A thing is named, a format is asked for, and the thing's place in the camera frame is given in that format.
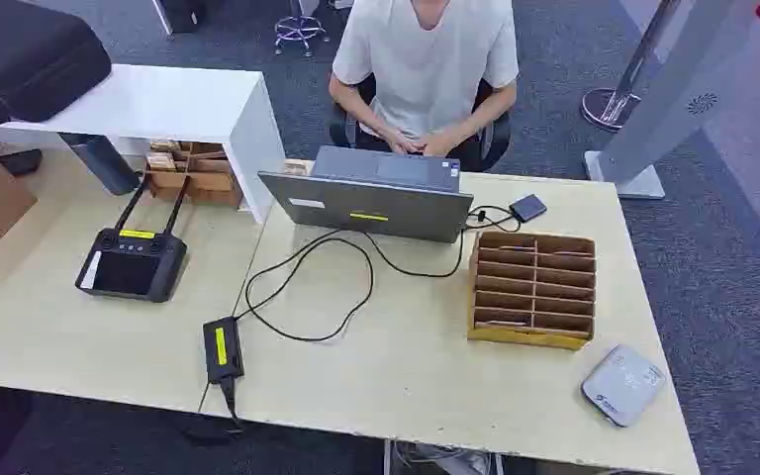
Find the person's right hand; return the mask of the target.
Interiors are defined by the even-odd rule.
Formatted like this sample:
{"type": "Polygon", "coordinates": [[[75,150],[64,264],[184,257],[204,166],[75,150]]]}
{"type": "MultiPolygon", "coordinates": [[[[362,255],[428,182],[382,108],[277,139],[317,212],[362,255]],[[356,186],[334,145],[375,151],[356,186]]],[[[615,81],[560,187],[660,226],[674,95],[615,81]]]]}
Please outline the person's right hand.
{"type": "Polygon", "coordinates": [[[415,142],[409,141],[395,129],[385,129],[379,135],[393,152],[413,154],[422,151],[415,142]]]}

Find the person's left hand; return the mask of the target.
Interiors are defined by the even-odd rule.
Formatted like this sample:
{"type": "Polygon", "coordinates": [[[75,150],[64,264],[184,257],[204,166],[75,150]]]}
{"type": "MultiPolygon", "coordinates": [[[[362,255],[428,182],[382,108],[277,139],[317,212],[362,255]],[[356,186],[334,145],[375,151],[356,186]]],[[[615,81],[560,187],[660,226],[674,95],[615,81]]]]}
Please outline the person's left hand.
{"type": "Polygon", "coordinates": [[[416,148],[424,156],[446,157],[458,144],[459,141],[453,131],[442,131],[422,138],[416,148]]]}

